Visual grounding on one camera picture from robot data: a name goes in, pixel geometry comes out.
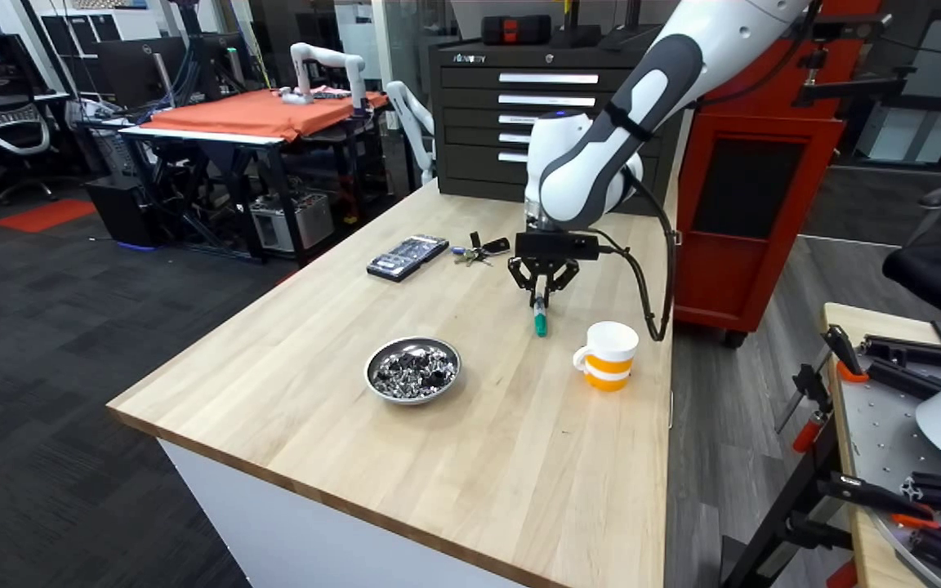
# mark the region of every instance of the floor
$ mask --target floor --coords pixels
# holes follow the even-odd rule
[[[676,332],[666,585],[716,585],[793,464],[773,422],[788,377],[821,353],[821,304],[935,316],[878,279],[883,254],[800,238],[743,349]],[[244,585],[162,453],[103,402],[287,276],[220,251],[120,251],[97,220],[0,230],[0,588]],[[806,554],[781,585],[828,571],[829,554]]]

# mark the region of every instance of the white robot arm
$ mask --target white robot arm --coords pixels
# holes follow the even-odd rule
[[[384,99],[393,103],[401,133],[409,137],[409,152],[418,167],[418,184],[433,179],[433,113],[409,91],[401,82],[384,86]]]
[[[525,226],[517,235],[517,254],[507,263],[512,281],[528,291],[537,336],[547,336],[548,295],[577,276],[577,259],[597,259],[589,230],[615,209],[628,184],[638,184],[638,146],[676,110],[718,89],[750,64],[796,21],[811,21],[821,0],[684,0],[605,110],[589,118],[560,118],[532,128]],[[666,336],[672,307],[672,230],[666,231],[666,296],[653,320],[638,263],[612,243],[612,251],[635,265],[640,304],[653,340]]]
[[[635,152],[676,110],[750,64],[811,0],[684,0],[612,104],[575,144],[528,144],[560,154],[528,175],[542,226],[585,230],[622,197],[622,171]]]
[[[345,86],[350,86],[350,104],[361,107],[365,104],[365,60],[361,57],[350,57],[350,54],[333,54],[324,46],[308,46],[308,44],[294,44],[287,49],[294,70],[297,70],[297,91],[287,95],[289,103],[312,103],[310,91],[310,74],[308,74],[308,60],[327,64],[327,70],[342,70],[345,71]]]

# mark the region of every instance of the wooden tabletop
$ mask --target wooden tabletop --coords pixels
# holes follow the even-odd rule
[[[848,332],[854,348],[858,348],[869,332],[939,344],[939,332],[926,320],[904,320],[904,316],[877,313],[861,307],[822,304],[822,320],[839,325]],[[846,427],[846,417],[843,417],[843,388],[839,381],[829,388],[832,388],[839,466],[854,473],[857,469],[854,431]],[[877,521],[867,510],[854,510],[854,539],[857,539],[854,550],[857,550],[857,570],[858,570],[861,588],[867,585],[869,588],[922,588],[922,577],[894,558],[892,544],[884,539],[884,534],[877,525]]]
[[[585,263],[551,296],[548,340],[532,336],[507,259],[464,267],[443,254],[401,283],[365,276],[406,235],[468,245],[469,231],[491,243],[518,226],[518,202],[418,189],[112,412],[512,582],[663,585],[671,336],[647,340],[631,267],[615,254]],[[638,251],[660,301],[658,223],[605,217],[597,230]],[[642,336],[618,395],[591,391],[568,365],[593,320]],[[450,344],[459,388],[423,407],[369,395],[361,365],[399,336]]]

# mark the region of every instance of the metal frame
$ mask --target metal frame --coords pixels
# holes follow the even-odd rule
[[[822,501],[817,479],[829,476],[829,469],[839,469],[832,417],[821,431],[817,444],[793,466],[792,479],[771,504],[750,544],[735,558],[735,570],[722,577],[722,588],[773,585],[773,577],[788,570],[793,554],[788,554],[788,550],[796,550],[793,544],[788,544],[785,523],[793,521],[793,513],[811,513]]]

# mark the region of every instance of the black phone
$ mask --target black phone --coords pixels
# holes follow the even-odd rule
[[[432,263],[443,247],[447,247],[443,238],[415,235],[415,238],[399,243],[384,254],[372,259],[365,272],[384,281],[406,281],[410,272],[418,272],[423,263]]]

